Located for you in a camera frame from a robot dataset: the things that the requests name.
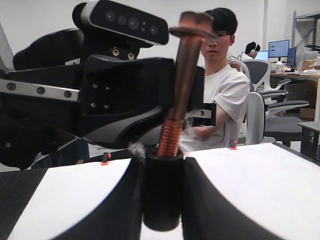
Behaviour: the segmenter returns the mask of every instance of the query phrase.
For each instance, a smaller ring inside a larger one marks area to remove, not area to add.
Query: mesh chair back
[[[257,84],[268,72],[269,65],[262,61],[244,61],[249,69],[250,80],[253,84]]]

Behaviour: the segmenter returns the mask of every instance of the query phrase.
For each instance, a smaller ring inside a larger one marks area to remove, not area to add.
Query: person with headphones
[[[259,44],[256,44],[254,41],[250,42],[245,47],[245,55],[241,56],[241,60],[255,59],[260,49],[261,48]]]

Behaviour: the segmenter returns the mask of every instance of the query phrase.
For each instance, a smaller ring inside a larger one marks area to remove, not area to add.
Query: computer monitor
[[[269,60],[269,51],[259,51],[255,59],[260,59],[260,60]]]
[[[297,48],[292,47],[288,49],[288,56],[286,58],[286,65],[290,68],[294,67],[296,65],[296,54],[297,54]]]
[[[269,58],[281,58],[288,56],[290,40],[269,42]]]

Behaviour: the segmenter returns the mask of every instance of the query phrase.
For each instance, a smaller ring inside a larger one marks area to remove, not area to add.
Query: chair armrest
[[[283,85],[288,84],[291,82],[291,79],[283,79],[278,82],[278,86],[275,88],[275,90],[279,90]]]
[[[282,85],[288,84],[290,82],[291,82],[291,79],[286,78],[286,79],[282,79],[281,81],[279,81],[278,85],[282,86]]]
[[[268,119],[273,115],[282,112],[284,110],[301,108],[308,106],[308,101],[284,101],[284,102],[277,102],[267,106],[268,111],[265,113],[265,118]]]
[[[270,91],[260,92],[260,95],[263,97],[263,99],[269,99],[275,96],[280,96],[288,93],[289,92],[287,90],[270,90]]]

